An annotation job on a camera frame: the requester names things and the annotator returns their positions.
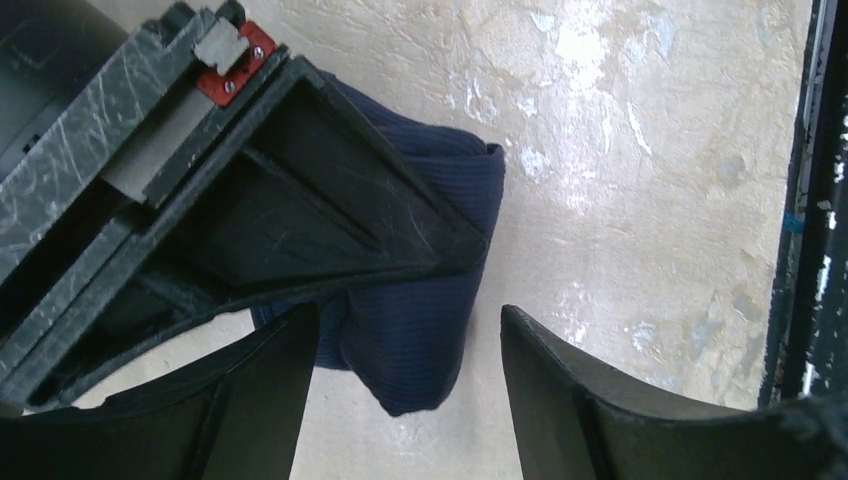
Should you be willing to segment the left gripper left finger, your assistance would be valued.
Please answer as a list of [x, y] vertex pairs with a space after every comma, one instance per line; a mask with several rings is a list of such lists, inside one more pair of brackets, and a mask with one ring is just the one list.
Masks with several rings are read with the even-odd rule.
[[286, 479], [319, 317], [289, 311], [237, 342], [92, 409], [1, 422], [5, 479]]

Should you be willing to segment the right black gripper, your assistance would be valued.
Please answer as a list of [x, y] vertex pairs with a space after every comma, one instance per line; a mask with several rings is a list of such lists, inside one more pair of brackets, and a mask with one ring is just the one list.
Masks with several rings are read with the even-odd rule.
[[1, 399], [58, 408], [216, 316], [474, 269], [484, 235], [242, 6], [1, 5]]

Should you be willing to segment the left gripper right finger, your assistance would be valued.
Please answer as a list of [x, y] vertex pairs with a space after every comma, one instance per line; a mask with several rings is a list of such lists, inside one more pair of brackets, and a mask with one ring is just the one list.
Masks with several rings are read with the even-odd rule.
[[736, 410], [641, 381], [514, 305], [500, 343], [527, 479], [843, 479], [843, 394]]

